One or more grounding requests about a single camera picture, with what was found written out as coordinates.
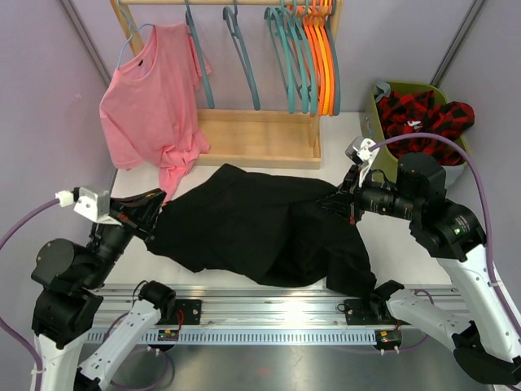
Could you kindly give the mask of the aluminium corner profile right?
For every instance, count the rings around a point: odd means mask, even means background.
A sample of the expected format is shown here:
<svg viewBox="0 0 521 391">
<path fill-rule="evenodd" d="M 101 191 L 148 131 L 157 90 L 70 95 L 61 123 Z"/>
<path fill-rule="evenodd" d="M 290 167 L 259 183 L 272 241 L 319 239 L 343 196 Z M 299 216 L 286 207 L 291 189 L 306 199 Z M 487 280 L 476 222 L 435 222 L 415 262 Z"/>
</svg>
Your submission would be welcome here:
<svg viewBox="0 0 521 391">
<path fill-rule="evenodd" d="M 430 84 L 436 88 L 440 88 L 443 80 L 448 74 L 453 62 L 458 56 L 458 53 L 463 48 L 466 39 L 469 37 L 471 30 L 479 19 L 487 0 L 473 0 L 464 15 L 456 33 L 454 34 L 448 48 L 446 49 L 439 65 L 437 66 Z"/>
</svg>

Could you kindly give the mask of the aluminium corner profile left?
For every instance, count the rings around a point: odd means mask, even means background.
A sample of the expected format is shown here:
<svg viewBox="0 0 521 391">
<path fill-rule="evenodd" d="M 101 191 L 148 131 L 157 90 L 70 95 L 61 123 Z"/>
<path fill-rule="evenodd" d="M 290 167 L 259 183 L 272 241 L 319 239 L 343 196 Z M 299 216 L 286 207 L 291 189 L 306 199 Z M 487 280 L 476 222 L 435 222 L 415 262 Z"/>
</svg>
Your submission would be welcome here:
<svg viewBox="0 0 521 391">
<path fill-rule="evenodd" d="M 58 0 L 63 13 L 68 19 L 72 30 L 77 35 L 77 38 L 82 45 L 85 54 L 93 65 L 96 73 L 105 87 L 108 87 L 111 81 L 111 74 L 107 70 L 99 51 L 97 50 L 84 21 L 81 18 L 79 11 L 71 0 Z"/>
</svg>

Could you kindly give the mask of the wooden rack frame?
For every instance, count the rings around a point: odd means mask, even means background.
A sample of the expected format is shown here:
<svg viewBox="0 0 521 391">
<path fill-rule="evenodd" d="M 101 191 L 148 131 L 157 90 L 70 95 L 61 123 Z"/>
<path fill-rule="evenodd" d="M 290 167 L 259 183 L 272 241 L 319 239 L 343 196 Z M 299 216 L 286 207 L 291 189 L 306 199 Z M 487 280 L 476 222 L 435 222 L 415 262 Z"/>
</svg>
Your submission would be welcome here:
<svg viewBox="0 0 521 391">
<path fill-rule="evenodd" d="M 337 9 L 332 21 L 334 38 L 338 30 Z M 333 114 L 334 73 L 330 42 L 327 37 L 331 92 L 329 113 Z M 321 165 L 320 119 L 303 114 L 296 98 L 296 112 L 201 109 L 199 125 L 211 144 L 202 165 L 231 163 L 242 167 L 278 169 L 319 169 Z"/>
</svg>

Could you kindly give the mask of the orange plastic hanger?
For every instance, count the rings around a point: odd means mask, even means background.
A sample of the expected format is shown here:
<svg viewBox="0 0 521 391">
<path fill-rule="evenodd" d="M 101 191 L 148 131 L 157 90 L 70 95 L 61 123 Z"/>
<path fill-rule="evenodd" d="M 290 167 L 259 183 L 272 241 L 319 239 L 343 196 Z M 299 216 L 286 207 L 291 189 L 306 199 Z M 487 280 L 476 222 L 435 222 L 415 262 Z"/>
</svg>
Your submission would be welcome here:
<svg viewBox="0 0 521 391">
<path fill-rule="evenodd" d="M 305 1 L 304 7 L 298 11 L 299 18 L 306 36 L 307 46 L 309 49 L 310 61 L 308 62 L 308 72 L 311 86 L 309 87 L 309 94 L 312 102 L 310 110 L 311 116 L 320 116 L 322 109 L 320 106 L 320 66 L 317 54 L 317 37 L 313 28 L 313 13 L 316 11 L 315 1 Z"/>
</svg>

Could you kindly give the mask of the wooden clothes rail rod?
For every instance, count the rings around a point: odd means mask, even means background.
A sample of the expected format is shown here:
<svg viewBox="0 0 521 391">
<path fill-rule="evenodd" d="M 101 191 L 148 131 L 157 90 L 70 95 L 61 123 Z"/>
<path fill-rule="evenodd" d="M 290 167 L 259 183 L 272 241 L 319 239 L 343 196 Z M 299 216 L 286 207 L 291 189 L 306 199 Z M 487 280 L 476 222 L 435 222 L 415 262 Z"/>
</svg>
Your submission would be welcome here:
<svg viewBox="0 0 521 391">
<path fill-rule="evenodd" d="M 213 6 L 213 5 L 240 5 L 240 6 L 319 6 L 329 5 L 331 1 L 277 1 L 277 0 L 124 0 L 120 1 L 121 4 L 126 5 L 201 5 L 201 6 Z"/>
</svg>

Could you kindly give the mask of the aluminium corner profile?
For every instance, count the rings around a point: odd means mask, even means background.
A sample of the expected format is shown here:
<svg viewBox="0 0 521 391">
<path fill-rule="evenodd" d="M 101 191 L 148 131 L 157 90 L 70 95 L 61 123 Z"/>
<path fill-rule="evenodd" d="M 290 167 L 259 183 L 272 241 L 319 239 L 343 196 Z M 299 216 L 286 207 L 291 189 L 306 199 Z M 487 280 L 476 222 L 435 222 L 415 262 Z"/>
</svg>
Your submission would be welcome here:
<svg viewBox="0 0 521 391">
<path fill-rule="evenodd" d="M 458 53 L 463 48 L 466 39 L 469 37 L 471 30 L 479 19 L 487 0 L 473 0 L 464 15 L 456 33 L 454 34 L 448 48 L 446 49 L 439 65 L 437 66 L 430 84 L 436 88 L 440 88 L 443 80 L 448 74 L 453 62 L 458 56 Z"/>
<path fill-rule="evenodd" d="M 108 87 L 111 81 L 111 74 L 107 70 L 99 51 L 97 50 L 84 21 L 81 18 L 79 11 L 71 0 L 58 0 L 63 13 L 68 19 L 72 30 L 77 35 L 77 38 L 82 45 L 85 54 L 93 65 L 96 73 L 105 87 Z"/>
</svg>

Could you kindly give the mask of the yellow plastic hanger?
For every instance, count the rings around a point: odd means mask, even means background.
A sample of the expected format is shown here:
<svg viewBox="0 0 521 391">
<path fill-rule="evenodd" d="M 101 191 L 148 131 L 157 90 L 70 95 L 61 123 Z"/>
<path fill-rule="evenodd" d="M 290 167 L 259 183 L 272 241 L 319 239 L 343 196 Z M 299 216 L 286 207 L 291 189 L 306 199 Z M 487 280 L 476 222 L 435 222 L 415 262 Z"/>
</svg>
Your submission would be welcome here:
<svg viewBox="0 0 521 391">
<path fill-rule="evenodd" d="M 314 28 L 316 30 L 318 47 L 320 50 L 320 56 L 322 60 L 321 70 L 321 115 L 325 116 L 329 113 L 330 105 L 330 92 L 331 92 L 331 78 L 330 78 L 330 65 L 329 56 L 327 54 L 327 35 L 324 27 L 325 16 L 329 11 L 328 1 L 319 1 L 317 5 L 317 14 L 314 20 Z"/>
</svg>

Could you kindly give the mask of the green plastic basket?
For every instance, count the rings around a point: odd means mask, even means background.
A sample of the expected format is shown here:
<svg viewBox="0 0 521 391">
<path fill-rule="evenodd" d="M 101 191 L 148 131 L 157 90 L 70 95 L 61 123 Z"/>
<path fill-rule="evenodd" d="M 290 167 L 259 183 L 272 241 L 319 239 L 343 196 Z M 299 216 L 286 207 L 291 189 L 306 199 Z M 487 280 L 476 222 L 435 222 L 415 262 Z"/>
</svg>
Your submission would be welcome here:
<svg viewBox="0 0 521 391">
<path fill-rule="evenodd" d="M 422 83 L 408 83 L 408 82 L 398 82 L 398 81 L 379 81 L 374 84 L 373 90 L 370 93 L 368 108 L 366 110 L 365 122 L 362 126 L 362 135 L 365 138 L 370 138 L 376 143 L 382 142 L 387 138 L 383 135 L 382 126 L 379 120 L 378 110 L 376 108 L 376 103 L 383 97 L 388 96 L 390 92 L 395 91 L 400 94 L 413 94 L 418 92 L 424 92 L 432 90 L 435 94 L 435 101 L 438 104 L 444 104 L 451 102 L 447 99 L 443 92 L 435 88 L 434 86 L 430 86 L 428 84 Z M 462 149 L 466 149 L 466 145 L 462 136 L 455 141 L 457 145 L 459 145 Z M 394 157 L 394 155 L 387 149 L 387 146 L 383 146 L 380 148 L 379 153 L 372 165 L 373 169 L 380 169 L 386 175 L 387 178 L 391 182 L 396 181 L 396 169 L 398 166 L 398 159 Z M 457 166 L 443 166 L 446 171 L 446 179 L 445 186 L 450 187 L 455 183 L 457 178 L 462 174 L 464 168 L 466 167 L 466 162 Z"/>
</svg>

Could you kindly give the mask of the red black plaid shirt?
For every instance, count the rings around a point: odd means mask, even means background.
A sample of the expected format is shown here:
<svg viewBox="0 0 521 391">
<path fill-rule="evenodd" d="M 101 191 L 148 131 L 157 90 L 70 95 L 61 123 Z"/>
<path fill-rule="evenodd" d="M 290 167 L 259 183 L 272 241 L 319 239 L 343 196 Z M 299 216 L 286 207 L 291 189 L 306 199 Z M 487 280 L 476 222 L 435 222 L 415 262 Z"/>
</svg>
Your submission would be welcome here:
<svg viewBox="0 0 521 391">
<path fill-rule="evenodd" d="M 376 108 L 385 138 L 432 133 L 455 142 L 475 123 L 475 113 L 470 105 L 458 101 L 438 104 L 432 90 L 413 94 L 392 91 L 376 103 Z M 387 149 L 397 159 L 409 152 L 423 152 L 435 157 L 443 166 L 457 166 L 465 162 L 451 147 L 430 138 L 394 142 Z"/>
</svg>

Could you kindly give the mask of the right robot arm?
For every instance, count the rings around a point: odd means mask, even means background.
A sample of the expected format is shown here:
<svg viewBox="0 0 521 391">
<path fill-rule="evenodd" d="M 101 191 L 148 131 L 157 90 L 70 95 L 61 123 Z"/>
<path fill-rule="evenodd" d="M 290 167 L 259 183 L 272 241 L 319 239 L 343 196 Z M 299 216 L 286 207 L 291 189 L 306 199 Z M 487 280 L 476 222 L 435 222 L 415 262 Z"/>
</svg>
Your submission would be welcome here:
<svg viewBox="0 0 521 391">
<path fill-rule="evenodd" d="M 370 315 L 380 323 L 408 323 L 450 350 L 459 367 L 481 384 L 520 384 L 520 333 L 507 318 L 489 276 L 487 238 L 467 207 L 446 197 L 445 170 L 436 159 L 409 153 L 399 159 L 396 183 L 359 180 L 353 165 L 337 192 L 319 204 L 351 224 L 372 212 L 408 221 L 415 241 L 448 274 L 469 311 L 452 315 L 389 280 L 370 296 Z"/>
</svg>

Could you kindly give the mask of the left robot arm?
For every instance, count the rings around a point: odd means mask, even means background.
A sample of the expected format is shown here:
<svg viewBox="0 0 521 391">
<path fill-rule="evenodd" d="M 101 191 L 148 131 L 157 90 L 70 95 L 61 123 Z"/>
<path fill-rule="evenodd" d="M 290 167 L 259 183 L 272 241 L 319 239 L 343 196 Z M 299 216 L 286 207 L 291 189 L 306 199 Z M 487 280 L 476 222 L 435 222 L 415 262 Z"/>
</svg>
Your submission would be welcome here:
<svg viewBox="0 0 521 391">
<path fill-rule="evenodd" d="M 103 302 L 95 290 L 103 287 L 132 238 L 152 240 L 165 196 L 159 188 L 126 198 L 87 187 L 56 193 L 60 206 L 71 206 L 93 226 L 85 246 L 68 239 L 45 244 L 31 274 L 42 286 L 32 329 L 44 390 L 106 389 L 146 331 L 174 318 L 175 291 L 156 281 L 145 283 L 120 326 L 89 358 L 79 359 Z"/>
</svg>

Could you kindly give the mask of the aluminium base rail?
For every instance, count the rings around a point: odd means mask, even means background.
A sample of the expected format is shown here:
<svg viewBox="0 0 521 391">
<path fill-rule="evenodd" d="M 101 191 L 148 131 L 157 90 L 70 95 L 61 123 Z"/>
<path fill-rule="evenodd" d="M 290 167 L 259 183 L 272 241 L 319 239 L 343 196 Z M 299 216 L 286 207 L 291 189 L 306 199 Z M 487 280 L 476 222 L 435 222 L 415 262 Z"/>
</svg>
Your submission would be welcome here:
<svg viewBox="0 0 521 391">
<path fill-rule="evenodd" d="M 337 306 L 348 297 L 325 288 L 207 288 L 170 285 L 177 298 L 202 302 L 201 328 L 335 329 L 345 325 Z M 456 288 L 427 289 L 435 305 L 450 314 L 469 316 Z M 94 317 L 95 327 L 106 327 L 132 305 L 133 285 L 108 284 L 97 293 L 103 303 Z"/>
</svg>

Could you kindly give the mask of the pink t-shirt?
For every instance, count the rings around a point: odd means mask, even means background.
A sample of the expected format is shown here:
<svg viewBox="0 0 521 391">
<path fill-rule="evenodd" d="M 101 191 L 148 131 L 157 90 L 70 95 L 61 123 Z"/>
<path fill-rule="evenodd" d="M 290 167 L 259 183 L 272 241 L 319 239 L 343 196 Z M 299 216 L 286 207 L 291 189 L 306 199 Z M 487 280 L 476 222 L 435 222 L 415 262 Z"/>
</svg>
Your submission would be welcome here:
<svg viewBox="0 0 521 391">
<path fill-rule="evenodd" d="M 158 167 L 168 199 L 210 149 L 195 98 L 201 76 L 187 26 L 155 25 L 139 54 L 114 71 L 99 104 L 112 163 L 124 170 Z"/>
</svg>

